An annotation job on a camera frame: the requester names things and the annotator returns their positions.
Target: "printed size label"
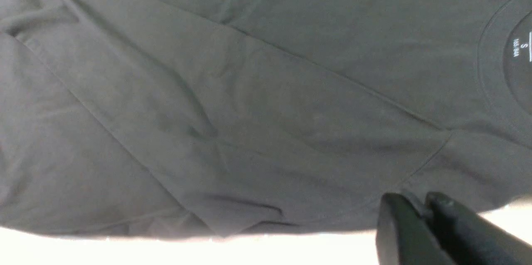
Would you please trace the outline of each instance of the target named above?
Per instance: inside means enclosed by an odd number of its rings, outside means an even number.
[[[532,112],[532,16],[514,28],[504,53],[504,78],[513,97]]]
[[[529,62],[532,62],[532,32],[528,32],[528,39],[526,41],[526,43],[523,43],[522,39],[513,39],[513,58],[521,56],[523,54],[521,51],[526,51]]]
[[[532,17],[527,15],[512,31],[504,57],[505,66],[530,66],[532,63]]]

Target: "black t-shirt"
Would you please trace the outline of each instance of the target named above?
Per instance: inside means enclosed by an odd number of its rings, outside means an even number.
[[[5,226],[361,229],[385,191],[532,190],[532,0],[0,2]]]

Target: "gray t-shirt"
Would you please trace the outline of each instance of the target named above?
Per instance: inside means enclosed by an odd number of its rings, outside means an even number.
[[[500,206],[532,191],[530,11],[0,0],[0,223],[363,229],[402,188]]]

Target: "seam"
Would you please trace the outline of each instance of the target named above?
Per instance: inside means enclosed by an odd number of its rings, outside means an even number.
[[[480,64],[480,46],[483,43],[484,35],[486,34],[490,26],[492,26],[492,24],[494,23],[494,20],[500,14],[500,12],[506,9],[513,2],[514,0],[508,0],[500,8],[498,8],[497,11],[490,17],[490,20],[486,22],[484,28],[482,29],[482,32],[480,34],[480,37],[477,43],[477,58],[475,59],[475,81],[477,84],[477,91],[480,92],[480,95],[483,98],[484,106],[488,110],[492,111],[499,120],[501,120],[503,123],[508,125],[513,131],[521,135],[522,134],[521,129],[517,128],[515,124],[511,120],[509,120],[502,111],[500,111],[500,108],[497,106],[496,103],[494,103],[491,96],[488,94],[488,91],[486,90],[486,83],[482,76],[483,70],[481,67],[483,65]]]
[[[334,76],[336,76],[336,77],[338,77],[338,78],[340,78],[340,79],[342,79],[342,80],[344,80],[344,81],[346,81],[346,82],[348,82],[348,83],[350,83],[350,84],[355,85],[358,89],[362,90],[363,92],[366,92],[367,94],[370,94],[371,96],[374,96],[374,97],[378,98],[379,100],[381,100],[381,101],[383,101],[383,102],[385,102],[385,103],[387,103],[387,104],[391,104],[391,105],[394,106],[395,108],[397,108],[397,109],[399,109],[399,110],[401,110],[401,111],[403,111],[403,112],[409,114],[411,117],[414,117],[414,118],[417,119],[418,121],[422,121],[422,122],[424,122],[424,123],[426,123],[426,124],[429,124],[430,126],[435,127],[435,128],[437,128],[437,129],[439,129],[439,130],[446,130],[442,125],[440,125],[440,124],[438,124],[438,123],[436,123],[436,122],[434,122],[434,121],[432,121],[432,120],[430,120],[430,119],[427,119],[426,117],[423,117],[422,115],[418,114],[417,112],[414,112],[413,110],[407,108],[406,106],[403,106],[402,104],[400,104],[400,103],[398,103],[398,102],[392,100],[391,98],[389,98],[388,96],[386,96],[386,95],[384,95],[384,94],[378,92],[377,90],[374,90],[374,89],[372,89],[372,88],[370,88],[370,87],[367,87],[367,86],[364,85],[363,83],[360,83],[360,82],[358,82],[358,81],[356,81],[356,80],[350,79],[350,78],[347,77],[347,76],[340,75],[339,73],[335,72],[334,70],[330,70],[330,69],[326,68],[325,66],[321,66],[320,64],[318,64],[318,63],[316,63],[316,62],[314,62],[314,61],[312,61],[312,60],[309,60],[309,59],[307,59],[307,58],[305,58],[305,57],[302,57],[302,56],[300,56],[300,55],[298,55],[298,54],[296,54],[296,53],[292,53],[292,52],[290,52],[290,51],[288,51],[288,50],[286,50],[286,49],[283,49],[283,48],[281,48],[281,47],[278,47],[277,45],[275,45],[275,44],[273,44],[273,43],[269,43],[268,41],[264,41],[263,39],[260,39],[260,38],[258,38],[258,37],[251,36],[251,35],[247,34],[246,32],[244,32],[244,31],[242,31],[242,30],[239,30],[237,27],[234,27],[234,26],[232,26],[232,25],[224,24],[224,23],[220,23],[220,22],[216,22],[216,21],[212,20],[211,18],[207,18],[207,17],[205,17],[205,16],[203,16],[203,15],[200,15],[200,14],[198,14],[198,13],[194,13],[194,12],[192,12],[192,11],[188,11],[187,9],[184,9],[184,8],[182,8],[182,7],[179,7],[179,6],[177,6],[177,5],[174,5],[174,4],[172,4],[172,3],[169,3],[169,2],[167,2],[167,1],[163,1],[163,0],[156,0],[156,1],[157,1],[157,2],[160,2],[160,3],[163,4],[163,5],[166,5],[166,6],[168,6],[168,7],[175,8],[175,9],[181,11],[181,12],[186,12],[186,13],[188,13],[188,14],[190,14],[190,15],[194,15],[194,16],[196,16],[196,17],[198,17],[198,18],[201,18],[201,19],[203,19],[203,20],[206,20],[206,21],[208,21],[208,22],[211,22],[211,23],[213,23],[213,24],[215,24],[215,25],[224,26],[224,27],[226,27],[226,28],[229,28],[229,29],[231,29],[231,30],[234,30],[234,31],[236,31],[236,32],[238,32],[238,33],[241,33],[241,34],[242,34],[243,36],[245,36],[245,37],[249,37],[250,39],[253,39],[253,40],[255,40],[255,41],[259,41],[259,42],[261,42],[261,45],[263,45],[263,46],[264,46],[264,45],[268,45],[268,46],[270,46],[270,47],[274,47],[274,49],[280,51],[280,52],[283,53],[283,54],[286,54],[286,55],[288,55],[288,56],[291,56],[291,57],[294,57],[294,58],[298,58],[298,59],[300,59],[300,60],[303,60],[303,61],[305,61],[305,62],[307,62],[307,63],[309,63],[309,64],[312,64],[312,66],[315,66],[315,67],[317,67],[317,68],[319,68],[319,69],[321,69],[321,70],[324,70],[325,72],[327,72],[327,73],[329,73],[329,74],[332,74],[332,75],[334,75]]]
[[[414,170],[414,172],[408,174],[399,183],[396,183],[393,187],[390,187],[389,189],[394,189],[394,188],[397,188],[398,186],[401,186],[401,185],[405,184],[408,180],[410,180],[418,172],[422,171],[434,159],[434,157],[436,157],[439,154],[439,152],[447,145],[447,143],[449,142],[449,140],[451,139],[451,137],[453,135],[454,135],[454,131],[451,131],[449,133],[449,135],[447,136],[447,138],[445,138],[445,140],[441,143],[441,145],[431,155],[429,155],[429,157],[423,162],[422,166],[420,166],[419,168]],[[314,220],[304,221],[302,223],[298,223],[298,225],[321,223],[321,221],[335,219],[336,217],[342,216],[342,215],[344,215],[344,214],[346,214],[348,212],[352,212],[355,209],[365,208],[366,206],[369,206],[372,203],[380,200],[380,197],[382,195],[381,193],[379,195],[377,195],[377,196],[373,196],[373,197],[365,200],[365,202],[363,202],[361,204],[358,204],[357,206],[353,206],[351,208],[344,209],[344,210],[342,210],[340,212],[336,212],[333,215],[320,216],[320,217],[317,217]]]
[[[88,112],[89,114],[91,114],[91,116],[95,119],[95,121],[96,121],[101,127],[103,127],[103,129],[104,129],[105,131],[107,131],[107,132],[109,133],[109,135],[110,135],[114,140],[116,140],[116,142],[117,142],[117,143],[118,143],[118,144],[119,144],[119,145],[120,145],[120,146],[121,146],[121,147],[122,147],[122,148],[128,153],[128,155],[129,155],[129,156],[130,156],[130,157],[131,157],[136,163],[138,163],[140,166],[142,166],[142,167],[143,167],[143,168],[144,168],[144,169],[150,174],[150,176],[152,176],[152,178],[154,178],[154,180],[157,181],[157,183],[161,186],[161,188],[164,189],[164,190],[165,190],[165,191],[166,191],[166,192],[167,192],[167,193],[168,193],[168,194],[169,194],[169,195],[175,200],[175,202],[179,204],[179,206],[180,206],[181,208],[183,208],[184,210],[187,210],[187,211],[188,211],[188,209],[186,209],[184,206],[182,206],[182,204],[181,204],[181,203],[178,201],[178,199],[173,195],[173,193],[171,193],[171,191],[169,191],[169,189],[168,189],[167,187],[165,187],[165,185],[163,185],[163,184],[161,183],[161,181],[159,181],[158,178],[156,178],[156,177],[154,176],[154,174],[152,173],[152,171],[150,170],[150,168],[148,168],[146,165],[144,165],[143,163],[141,163],[140,160],[138,160],[137,157],[135,157],[135,156],[131,153],[131,151],[129,151],[129,149],[126,148],[126,146],[125,146],[120,140],[118,140],[118,139],[114,136],[114,134],[112,134],[112,132],[109,131],[109,129],[107,129],[107,127],[106,127],[103,123],[101,123],[101,121],[99,121],[99,119],[98,119],[97,117],[95,117],[95,115],[94,115],[94,114],[93,114],[93,113],[87,108],[87,106],[85,106],[85,104],[84,104],[84,103],[83,103],[83,102],[82,102],[82,101],[81,101],[81,100],[80,100],[80,99],[79,99],[79,98],[78,98],[78,97],[77,97],[77,96],[76,96],[76,95],[75,95],[75,94],[74,94],[74,93],[73,93],[73,92],[72,92],[72,91],[71,91],[71,90],[65,85],[65,83],[63,82],[63,80],[62,80],[59,76],[57,76],[57,74],[55,73],[55,71],[53,71],[53,70],[47,65],[47,63],[44,62],[44,60],[42,60],[42,59],[40,58],[40,56],[39,56],[39,55],[38,55],[33,49],[31,49],[28,45],[26,45],[25,43],[23,43],[23,42],[21,42],[20,40],[16,39],[15,37],[13,37],[13,39],[15,39],[18,43],[20,43],[21,45],[23,45],[25,48],[27,48],[27,49],[28,49],[28,50],[29,50],[29,51],[30,51],[30,52],[31,52],[31,53],[37,58],[37,60],[39,60],[39,62],[40,62],[42,65],[44,65],[44,66],[45,66],[45,67],[46,67],[46,68],[47,68],[47,69],[48,69],[48,70],[49,70],[49,71],[50,71],[50,72],[51,72],[51,73],[52,73],[52,74],[53,74],[53,75],[54,75],[54,76],[55,76],[55,77],[61,82],[61,84],[65,87],[65,89],[67,89],[67,90],[70,92],[70,94],[72,94],[72,96],[73,96],[74,98],[76,98],[76,100],[81,104],[81,106],[83,106],[83,107],[87,110],[87,112]],[[38,41],[36,41],[35,39],[32,39],[32,40],[30,40],[30,41],[31,41],[32,43],[34,43],[35,45],[37,45],[37,46],[40,47],[40,44],[39,44]]]
[[[37,229],[37,230],[33,230],[32,232],[33,233],[52,234],[52,235],[53,234],[55,234],[55,235],[58,235],[58,234],[69,234],[69,233],[90,233],[90,232],[99,231],[101,229],[105,229],[105,228],[108,228],[108,227],[112,227],[114,225],[123,225],[125,223],[134,223],[135,221],[138,221],[138,220],[157,218],[158,216],[165,216],[165,215],[168,215],[168,214],[172,214],[173,211],[177,211],[177,210],[180,210],[180,209],[184,210],[183,215],[190,214],[190,212],[188,210],[186,210],[185,208],[172,207],[172,208],[166,208],[166,209],[163,209],[163,210],[159,210],[159,211],[156,211],[156,212],[147,213],[147,214],[144,214],[144,215],[134,216],[132,218],[125,219],[125,220],[114,221],[112,223],[99,223],[99,224],[95,224],[95,225],[86,225],[83,228],[47,229],[47,230],[38,230]]]

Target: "t-shirt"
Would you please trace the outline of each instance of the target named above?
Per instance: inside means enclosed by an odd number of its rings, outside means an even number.
[[[532,192],[531,11],[0,0],[0,224],[356,230],[404,188],[501,206]]]

